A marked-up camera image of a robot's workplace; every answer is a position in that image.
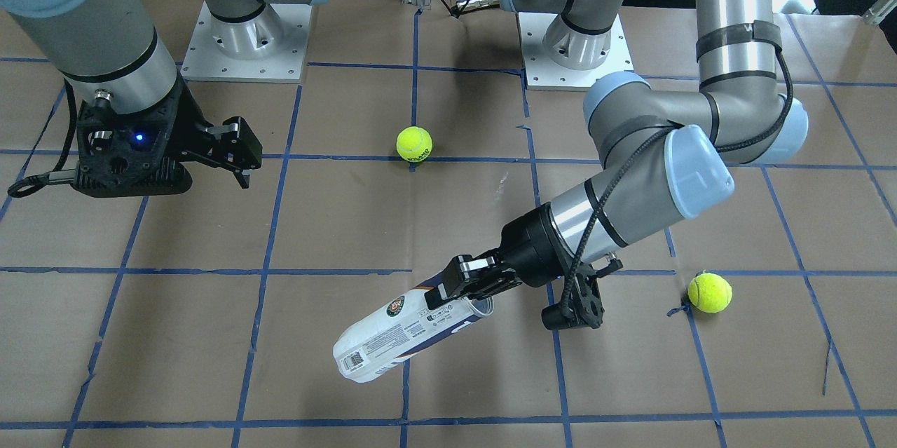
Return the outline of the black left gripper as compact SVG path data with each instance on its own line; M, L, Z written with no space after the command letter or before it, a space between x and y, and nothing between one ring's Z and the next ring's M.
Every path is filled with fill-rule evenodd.
M424 294L428 308L436 310L461 298L485 300L522 283L546 285L573 271L573 278L564 281L563 291L556 296L557 303L542 309L542 324L548 330L600 327L603 305L597 280L624 264L611 253L603 269L596 271L584 260L574 266L550 217L550 205L544 204L504 225L499 257L452 257L442 272L424 282L430 289Z

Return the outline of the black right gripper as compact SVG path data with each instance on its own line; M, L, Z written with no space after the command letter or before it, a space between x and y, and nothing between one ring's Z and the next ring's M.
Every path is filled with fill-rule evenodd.
M83 101L76 122L78 163L71 186L92 198L182 194L192 185L184 167L201 156L230 170L241 189L261 167L263 147L242 116L211 126L182 77L156 105L115 112L115 99Z

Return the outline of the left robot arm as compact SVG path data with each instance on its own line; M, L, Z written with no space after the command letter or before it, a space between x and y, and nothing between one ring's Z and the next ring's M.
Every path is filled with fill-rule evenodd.
M696 0L699 89L658 91L611 72L583 104L602 171L502 229L496 249L453 257L425 282L430 310L487 306L518 285L563 279L542 311L548 330L599 327L597 279L615 253L720 204L734 191L727 163L780 163L803 147L807 110L795 99L772 0Z

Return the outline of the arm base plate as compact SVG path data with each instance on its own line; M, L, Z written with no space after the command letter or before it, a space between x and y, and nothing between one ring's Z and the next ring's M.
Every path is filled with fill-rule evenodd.
M273 4L255 19L228 23L204 4L182 62L187 81L300 83L314 7Z
M574 32L551 13L518 13L518 26L528 89L584 91L612 72L634 70L619 16L598 35Z

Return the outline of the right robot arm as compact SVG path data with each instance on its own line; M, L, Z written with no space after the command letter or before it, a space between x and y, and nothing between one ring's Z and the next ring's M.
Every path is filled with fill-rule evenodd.
M249 187L263 147L246 119L205 119L186 79L301 76L308 23L298 9L328 0L204 0L182 67L141 0L2 0L65 79L69 125L53 170L8 189L24 198L68 185L92 198L182 194L186 163L231 171Z

